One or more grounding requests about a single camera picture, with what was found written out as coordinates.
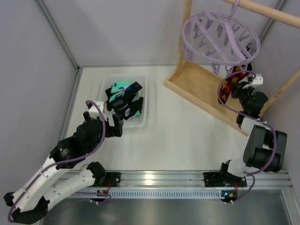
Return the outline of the navy patterned sock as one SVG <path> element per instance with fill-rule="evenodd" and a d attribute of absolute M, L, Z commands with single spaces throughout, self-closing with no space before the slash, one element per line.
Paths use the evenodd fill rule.
<path fill-rule="evenodd" d="M 121 120 L 128 120 L 129 118 L 137 117 L 141 114 L 143 109 L 144 98 L 140 94 L 143 87 L 138 82 L 132 82 L 123 92 L 121 97 L 109 102 L 109 98 L 113 95 L 111 87 L 105 90 L 108 100 L 106 101 L 106 108 L 119 116 Z"/>

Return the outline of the argyle red orange sock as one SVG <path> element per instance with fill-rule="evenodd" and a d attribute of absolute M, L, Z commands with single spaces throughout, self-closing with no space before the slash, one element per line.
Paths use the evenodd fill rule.
<path fill-rule="evenodd" d="M 226 79 L 226 81 L 221 85 L 221 89 L 219 91 L 219 96 L 221 100 L 218 102 L 221 104 L 222 102 L 225 104 L 228 100 L 229 95 L 231 94 L 232 83 L 239 83 L 242 79 L 244 79 L 249 73 L 238 73 L 235 72 L 241 71 L 245 69 L 244 66 L 234 66 L 231 72 L 231 76 Z"/>

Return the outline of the purple round clip hanger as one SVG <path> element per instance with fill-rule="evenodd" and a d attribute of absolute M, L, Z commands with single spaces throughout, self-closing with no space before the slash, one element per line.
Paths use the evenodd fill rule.
<path fill-rule="evenodd" d="M 186 60 L 208 63 L 217 75 L 221 66 L 231 71 L 255 59 L 261 43 L 249 25 L 234 17 L 238 4 L 236 1 L 228 14 L 204 9 L 185 20 L 181 40 Z"/>

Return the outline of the mint green sock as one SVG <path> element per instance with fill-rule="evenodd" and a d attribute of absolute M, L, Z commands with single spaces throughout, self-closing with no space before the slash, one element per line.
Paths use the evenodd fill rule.
<path fill-rule="evenodd" d="M 132 83 L 130 81 L 114 82 L 111 87 L 111 93 L 124 91 Z"/>

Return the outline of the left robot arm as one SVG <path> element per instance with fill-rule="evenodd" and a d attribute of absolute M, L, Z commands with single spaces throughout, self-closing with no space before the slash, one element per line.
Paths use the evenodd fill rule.
<path fill-rule="evenodd" d="M 4 195 L 6 205 L 11 208 L 9 222 L 34 224 L 63 199 L 83 188 L 105 182 L 105 168 L 99 162 L 91 162 L 72 178 L 56 183 L 61 176 L 99 149 L 105 138 L 122 136 L 123 121 L 116 114 L 112 116 L 113 126 L 110 126 L 108 119 L 101 121 L 98 116 L 92 118 L 88 112 L 83 116 L 83 124 L 77 127 L 72 136 L 57 143 L 28 183 L 18 191 Z"/>

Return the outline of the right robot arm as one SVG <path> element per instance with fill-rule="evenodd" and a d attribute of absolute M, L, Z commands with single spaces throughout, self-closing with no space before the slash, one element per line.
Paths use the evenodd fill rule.
<path fill-rule="evenodd" d="M 236 123 L 249 132 L 249 138 L 241 159 L 221 164 L 220 177 L 224 184 L 239 185 L 247 175 L 279 172 L 284 162 L 287 133 L 261 121 L 259 114 L 268 97 L 255 91 L 249 82 L 231 82 L 226 91 L 242 106 Z"/>

